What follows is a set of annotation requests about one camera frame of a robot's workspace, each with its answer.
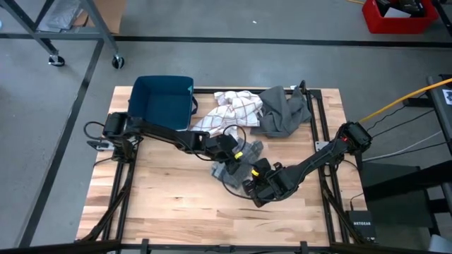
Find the black Netgear network switch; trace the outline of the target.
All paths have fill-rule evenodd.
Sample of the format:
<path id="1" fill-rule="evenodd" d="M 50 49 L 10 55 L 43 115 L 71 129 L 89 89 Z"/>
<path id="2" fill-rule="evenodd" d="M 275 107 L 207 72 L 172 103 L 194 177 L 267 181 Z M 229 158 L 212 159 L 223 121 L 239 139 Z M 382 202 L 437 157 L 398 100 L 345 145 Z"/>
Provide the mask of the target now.
<path id="1" fill-rule="evenodd" d="M 350 210 L 346 213 L 354 228 L 356 228 L 366 240 L 371 242 L 376 241 L 376 230 L 371 212 L 364 210 Z"/>

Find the plain grey towel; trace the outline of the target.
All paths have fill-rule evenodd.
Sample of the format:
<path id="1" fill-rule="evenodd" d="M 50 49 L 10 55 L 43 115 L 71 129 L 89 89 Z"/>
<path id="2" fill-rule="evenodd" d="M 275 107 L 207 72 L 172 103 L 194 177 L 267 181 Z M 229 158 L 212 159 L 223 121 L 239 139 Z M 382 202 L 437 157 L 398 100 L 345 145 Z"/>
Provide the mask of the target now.
<path id="1" fill-rule="evenodd" d="M 302 123 L 311 120 L 307 100 L 302 93 L 302 86 L 294 86 L 290 98 L 282 86 L 272 87 L 259 94 L 263 102 L 262 114 L 258 117 L 259 126 L 251 129 L 253 135 L 267 138 L 287 138 Z"/>

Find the black equipment stand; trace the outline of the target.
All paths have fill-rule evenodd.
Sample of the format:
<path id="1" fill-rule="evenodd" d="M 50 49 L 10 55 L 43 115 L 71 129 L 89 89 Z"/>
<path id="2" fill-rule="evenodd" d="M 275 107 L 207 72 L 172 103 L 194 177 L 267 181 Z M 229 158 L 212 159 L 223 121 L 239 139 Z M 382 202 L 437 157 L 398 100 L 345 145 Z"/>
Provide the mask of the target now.
<path id="1" fill-rule="evenodd" d="M 441 127 L 439 133 L 444 136 L 441 145 L 447 147 L 451 158 L 424 169 L 375 162 L 440 146 L 435 144 L 417 148 L 417 145 L 424 142 L 420 140 L 397 152 L 365 159 L 363 161 L 365 166 L 373 166 L 380 170 L 388 169 L 391 173 L 396 173 L 400 169 L 408 169 L 410 172 L 367 186 L 364 188 L 364 194 L 368 201 L 380 201 L 418 191 L 424 193 L 423 208 L 432 223 L 429 226 L 431 234 L 429 247 L 439 252 L 452 253 L 452 75 L 441 74 L 439 77 L 441 81 L 438 83 L 433 83 L 434 78 L 428 77 L 428 86 L 419 91 L 419 94 L 427 95 L 425 98 L 417 97 L 416 92 L 414 95 L 408 95 L 400 103 L 404 107 L 429 108 L 436 114 Z"/>

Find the black electronic device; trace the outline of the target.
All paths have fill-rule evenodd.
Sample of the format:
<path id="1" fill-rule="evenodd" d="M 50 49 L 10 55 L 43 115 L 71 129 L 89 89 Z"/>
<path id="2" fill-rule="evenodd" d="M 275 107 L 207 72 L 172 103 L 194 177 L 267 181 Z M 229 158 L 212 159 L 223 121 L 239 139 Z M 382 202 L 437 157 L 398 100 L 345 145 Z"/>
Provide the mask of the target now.
<path id="1" fill-rule="evenodd" d="M 384 18 L 423 18 L 425 8 L 420 0 L 375 0 Z"/>

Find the red plastic crate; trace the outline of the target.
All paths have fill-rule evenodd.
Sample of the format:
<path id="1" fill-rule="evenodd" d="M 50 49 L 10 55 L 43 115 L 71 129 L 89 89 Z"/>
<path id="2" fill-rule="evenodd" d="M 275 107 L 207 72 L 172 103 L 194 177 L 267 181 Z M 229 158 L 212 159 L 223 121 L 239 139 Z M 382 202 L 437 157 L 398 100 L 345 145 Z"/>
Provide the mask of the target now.
<path id="1" fill-rule="evenodd" d="M 377 7 L 376 0 L 366 0 L 362 13 L 370 33 L 410 35 L 422 34 L 439 18 L 431 0 L 420 0 L 425 16 L 420 18 L 385 18 Z"/>

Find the dark grey white-grid towel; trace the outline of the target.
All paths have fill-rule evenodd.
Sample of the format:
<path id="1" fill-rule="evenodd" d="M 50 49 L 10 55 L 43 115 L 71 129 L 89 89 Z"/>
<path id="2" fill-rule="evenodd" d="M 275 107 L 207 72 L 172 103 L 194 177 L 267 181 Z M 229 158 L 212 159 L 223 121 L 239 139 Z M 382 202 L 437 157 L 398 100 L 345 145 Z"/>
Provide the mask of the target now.
<path id="1" fill-rule="evenodd" d="M 240 158 L 242 164 L 235 173 L 229 174 L 224 163 L 214 162 L 210 169 L 210 174 L 219 181 L 223 179 L 227 186 L 230 186 L 233 189 L 240 189 L 242 182 L 251 177 L 251 164 L 254 164 L 261 156 L 263 143 L 259 140 L 255 140 L 252 143 L 246 143 L 244 142 L 244 139 L 238 138 L 238 146 L 236 146 L 233 151 L 234 153 L 240 151 L 243 153 Z"/>

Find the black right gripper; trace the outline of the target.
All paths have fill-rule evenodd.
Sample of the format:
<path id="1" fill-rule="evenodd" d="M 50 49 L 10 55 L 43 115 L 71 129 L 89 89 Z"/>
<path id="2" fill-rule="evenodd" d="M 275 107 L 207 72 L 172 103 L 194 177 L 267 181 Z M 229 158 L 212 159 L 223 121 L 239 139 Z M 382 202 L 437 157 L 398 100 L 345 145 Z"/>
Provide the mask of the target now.
<path id="1" fill-rule="evenodd" d="M 266 158 L 251 165 L 251 178 L 243 181 L 243 189 L 255 206 L 263 207 L 287 197 L 292 186 L 283 169 L 281 163 L 270 164 Z"/>

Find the brown cardboard box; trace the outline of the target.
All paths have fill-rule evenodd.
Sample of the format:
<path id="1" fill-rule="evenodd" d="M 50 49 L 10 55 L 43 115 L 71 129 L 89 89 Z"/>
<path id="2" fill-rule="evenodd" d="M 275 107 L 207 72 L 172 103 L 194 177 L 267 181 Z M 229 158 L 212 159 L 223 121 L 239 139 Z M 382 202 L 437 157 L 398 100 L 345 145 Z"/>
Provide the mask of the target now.
<path id="1" fill-rule="evenodd" d="M 93 0 L 93 2 L 109 31 L 118 35 L 120 33 L 121 19 L 126 9 L 126 0 Z M 82 8 L 73 26 L 94 28 L 95 24 Z"/>

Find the navy blue fabric bin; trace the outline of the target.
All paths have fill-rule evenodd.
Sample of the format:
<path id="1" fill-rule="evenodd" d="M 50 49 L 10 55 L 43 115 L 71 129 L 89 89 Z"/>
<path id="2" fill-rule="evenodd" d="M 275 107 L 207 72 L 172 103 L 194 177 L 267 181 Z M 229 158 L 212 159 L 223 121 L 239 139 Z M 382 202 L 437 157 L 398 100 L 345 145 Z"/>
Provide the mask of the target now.
<path id="1" fill-rule="evenodd" d="M 185 131 L 197 110 L 193 78 L 143 75 L 133 84 L 128 115 L 176 131 Z"/>

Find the grey metal cart with casters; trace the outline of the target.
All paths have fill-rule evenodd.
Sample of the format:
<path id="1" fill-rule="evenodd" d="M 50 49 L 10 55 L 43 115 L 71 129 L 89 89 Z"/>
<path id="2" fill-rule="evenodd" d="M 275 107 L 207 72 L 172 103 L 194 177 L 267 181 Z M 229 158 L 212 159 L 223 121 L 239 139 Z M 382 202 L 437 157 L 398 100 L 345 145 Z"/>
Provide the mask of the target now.
<path id="1" fill-rule="evenodd" d="M 112 66 L 115 69 L 123 68 L 125 60 L 119 53 L 114 39 L 116 34 L 109 31 L 93 0 L 80 1 L 81 8 L 92 18 L 94 28 L 72 25 L 68 30 L 61 30 L 48 27 L 46 25 L 47 12 L 54 0 L 44 0 L 36 19 L 32 19 L 17 0 L 0 0 L 0 9 L 5 10 L 25 30 L 23 35 L 25 39 L 35 40 L 47 52 L 50 66 L 62 67 L 66 64 L 65 59 L 59 54 L 59 50 L 52 44 L 53 40 L 101 40 L 113 51 Z"/>

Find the white red-checked towel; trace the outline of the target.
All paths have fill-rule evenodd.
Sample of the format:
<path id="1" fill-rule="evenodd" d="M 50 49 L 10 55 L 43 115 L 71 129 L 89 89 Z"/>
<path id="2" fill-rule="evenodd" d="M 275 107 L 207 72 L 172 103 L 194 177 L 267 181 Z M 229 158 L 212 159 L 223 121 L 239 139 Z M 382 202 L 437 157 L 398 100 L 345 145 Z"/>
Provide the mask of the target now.
<path id="1" fill-rule="evenodd" d="M 215 92 L 214 99 L 218 105 L 197 121 L 191 131 L 204 131 L 211 136 L 225 133 L 236 138 L 239 126 L 260 126 L 263 101 L 258 95 L 248 90 L 230 90 Z"/>

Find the silver padded bag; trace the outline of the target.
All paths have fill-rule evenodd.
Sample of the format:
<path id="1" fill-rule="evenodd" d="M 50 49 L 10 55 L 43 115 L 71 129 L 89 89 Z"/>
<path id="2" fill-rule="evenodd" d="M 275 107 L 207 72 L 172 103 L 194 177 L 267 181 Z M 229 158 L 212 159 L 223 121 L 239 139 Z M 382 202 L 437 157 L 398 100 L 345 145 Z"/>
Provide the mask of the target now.
<path id="1" fill-rule="evenodd" d="M 46 25 L 50 28 L 68 30 L 80 12 L 80 0 L 54 0 L 47 12 Z"/>

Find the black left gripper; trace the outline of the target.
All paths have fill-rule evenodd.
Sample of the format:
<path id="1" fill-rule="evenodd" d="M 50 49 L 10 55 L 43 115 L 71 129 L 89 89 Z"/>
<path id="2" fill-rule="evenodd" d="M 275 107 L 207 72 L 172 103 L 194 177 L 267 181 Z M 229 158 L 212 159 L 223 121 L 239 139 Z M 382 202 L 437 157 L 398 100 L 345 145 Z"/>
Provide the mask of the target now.
<path id="1" fill-rule="evenodd" d="M 217 135 L 205 143 L 205 155 L 216 162 L 227 164 L 227 173 L 233 175 L 242 165 L 234 149 L 239 145 L 232 135 Z"/>

